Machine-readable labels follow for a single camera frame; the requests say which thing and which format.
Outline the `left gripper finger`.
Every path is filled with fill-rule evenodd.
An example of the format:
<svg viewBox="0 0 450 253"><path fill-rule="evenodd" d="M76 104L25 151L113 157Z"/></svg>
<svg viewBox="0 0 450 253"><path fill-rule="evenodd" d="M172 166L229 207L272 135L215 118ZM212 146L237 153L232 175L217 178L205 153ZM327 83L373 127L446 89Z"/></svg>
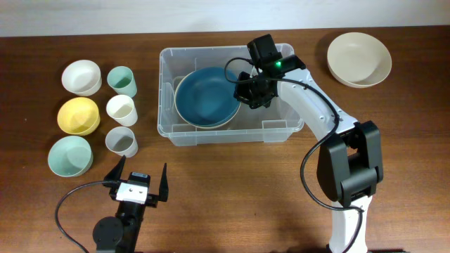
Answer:
<svg viewBox="0 0 450 253"><path fill-rule="evenodd" d="M106 174L103 179L103 186L115 187L117 185L117 182L120 181L126 158L127 157L123 155L120 161Z"/></svg>
<svg viewBox="0 0 450 253"><path fill-rule="evenodd" d="M168 186L168 180L167 180L167 164L164 164L163 170L162 170L162 176L160 179L160 186L158 190L158 200L160 202L166 202L168 201L169 197L169 186Z"/></svg>

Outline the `beige bowl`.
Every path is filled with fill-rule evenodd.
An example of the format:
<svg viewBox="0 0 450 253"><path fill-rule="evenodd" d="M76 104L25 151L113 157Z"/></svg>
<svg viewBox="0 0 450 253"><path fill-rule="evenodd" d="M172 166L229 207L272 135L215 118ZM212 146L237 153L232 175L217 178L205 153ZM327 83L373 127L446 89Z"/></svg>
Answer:
<svg viewBox="0 0 450 253"><path fill-rule="evenodd" d="M375 37L348 32L330 43L327 65L341 84L365 89L383 82L389 76L392 57L387 47Z"/></svg>

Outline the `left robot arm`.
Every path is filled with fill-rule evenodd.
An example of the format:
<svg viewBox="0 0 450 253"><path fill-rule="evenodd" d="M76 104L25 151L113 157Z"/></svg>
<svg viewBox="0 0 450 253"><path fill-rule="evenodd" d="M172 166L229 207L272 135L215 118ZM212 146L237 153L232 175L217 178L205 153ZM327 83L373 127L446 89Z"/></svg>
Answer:
<svg viewBox="0 0 450 253"><path fill-rule="evenodd" d="M168 201L167 167L162 169L158 194L150 194L149 175L131 172L128 179L121 179L126 158L123 156L104 177L103 185L119 205L114 216L101 219L93 229L97 252L134 252L146 208Z"/></svg>

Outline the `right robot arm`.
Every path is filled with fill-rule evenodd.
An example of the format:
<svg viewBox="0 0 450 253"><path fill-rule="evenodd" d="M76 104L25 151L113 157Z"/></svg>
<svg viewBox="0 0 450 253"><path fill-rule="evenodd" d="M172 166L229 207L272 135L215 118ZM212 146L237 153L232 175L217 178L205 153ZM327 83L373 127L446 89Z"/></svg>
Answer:
<svg viewBox="0 0 450 253"><path fill-rule="evenodd" d="M275 97L286 102L315 135L317 142L304 156L300 180L307 185L305 169L314 151L319 153L316 175L330 200L318 205L332 212L329 252L367 252L368 206L383 180L380 131L372 122L359 122L341 110L313 80L306 65L296 56L284 57L270 34L247 44L247 62L255 74L241 72L234 97L250 108L269 107Z"/></svg>

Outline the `clear plastic storage container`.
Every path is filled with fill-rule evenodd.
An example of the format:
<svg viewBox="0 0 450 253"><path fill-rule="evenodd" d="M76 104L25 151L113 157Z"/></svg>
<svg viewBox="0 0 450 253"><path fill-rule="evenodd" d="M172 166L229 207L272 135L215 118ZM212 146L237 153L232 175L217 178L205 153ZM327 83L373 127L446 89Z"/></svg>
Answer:
<svg viewBox="0 0 450 253"><path fill-rule="evenodd" d="M174 94L180 81L204 67L223 67L234 57L249 58L247 46L165 48L160 52L157 130L175 146L212 143L284 142L304 122L286 102L275 97L267 108L242 104L236 116L216 129L201 129L179 116Z"/></svg>

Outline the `grey cup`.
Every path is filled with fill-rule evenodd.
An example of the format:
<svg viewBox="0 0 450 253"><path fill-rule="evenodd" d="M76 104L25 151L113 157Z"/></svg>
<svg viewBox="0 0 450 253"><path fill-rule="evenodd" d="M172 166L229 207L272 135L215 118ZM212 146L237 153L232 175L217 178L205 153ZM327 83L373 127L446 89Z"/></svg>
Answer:
<svg viewBox="0 0 450 253"><path fill-rule="evenodd" d="M110 130L105 137L105 145L119 156L133 157L139 150L134 132L125 126Z"/></svg>

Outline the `mint green small bowl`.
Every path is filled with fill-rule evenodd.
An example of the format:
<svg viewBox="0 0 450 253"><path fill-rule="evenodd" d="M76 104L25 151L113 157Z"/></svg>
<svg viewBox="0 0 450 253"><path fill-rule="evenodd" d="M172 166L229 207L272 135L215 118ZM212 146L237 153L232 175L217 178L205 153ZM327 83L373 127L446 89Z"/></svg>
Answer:
<svg viewBox="0 0 450 253"><path fill-rule="evenodd" d="M48 165L61 177L76 177L86 173L94 161L88 141L80 136L66 136L50 149Z"/></svg>

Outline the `cream white cup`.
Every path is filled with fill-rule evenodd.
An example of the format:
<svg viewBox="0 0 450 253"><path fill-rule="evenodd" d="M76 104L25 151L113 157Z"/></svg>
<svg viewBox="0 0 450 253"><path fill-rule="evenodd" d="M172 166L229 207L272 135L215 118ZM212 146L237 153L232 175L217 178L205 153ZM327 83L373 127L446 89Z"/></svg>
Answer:
<svg viewBox="0 0 450 253"><path fill-rule="evenodd" d="M134 101L127 95L116 95L112 97L106 105L106 112L124 127L130 127L138 120Z"/></svg>

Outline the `yellow small bowl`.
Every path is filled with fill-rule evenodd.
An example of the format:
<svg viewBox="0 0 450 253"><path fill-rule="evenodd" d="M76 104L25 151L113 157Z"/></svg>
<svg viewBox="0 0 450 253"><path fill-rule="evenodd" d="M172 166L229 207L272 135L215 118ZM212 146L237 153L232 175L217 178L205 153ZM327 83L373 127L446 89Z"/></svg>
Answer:
<svg viewBox="0 0 450 253"><path fill-rule="evenodd" d="M77 97L64 103L57 115L57 123L67 134L86 136L92 134L101 121L97 104L86 97Z"/></svg>

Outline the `mint green cup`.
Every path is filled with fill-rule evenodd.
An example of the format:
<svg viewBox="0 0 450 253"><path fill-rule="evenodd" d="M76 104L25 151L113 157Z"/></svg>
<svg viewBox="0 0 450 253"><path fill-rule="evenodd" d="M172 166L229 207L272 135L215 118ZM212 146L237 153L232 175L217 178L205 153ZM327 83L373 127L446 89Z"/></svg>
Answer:
<svg viewBox="0 0 450 253"><path fill-rule="evenodd" d="M119 95L133 98L137 94L134 74L126 66L117 66L111 69L107 76L107 83Z"/></svg>

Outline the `white small bowl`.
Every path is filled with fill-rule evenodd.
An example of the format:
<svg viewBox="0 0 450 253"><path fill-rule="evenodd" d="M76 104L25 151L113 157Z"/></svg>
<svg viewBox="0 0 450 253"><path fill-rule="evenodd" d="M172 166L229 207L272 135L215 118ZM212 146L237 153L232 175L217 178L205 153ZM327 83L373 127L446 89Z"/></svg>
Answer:
<svg viewBox="0 0 450 253"><path fill-rule="evenodd" d="M91 96L102 84L100 67L91 60L77 60L63 71L63 87L77 96Z"/></svg>

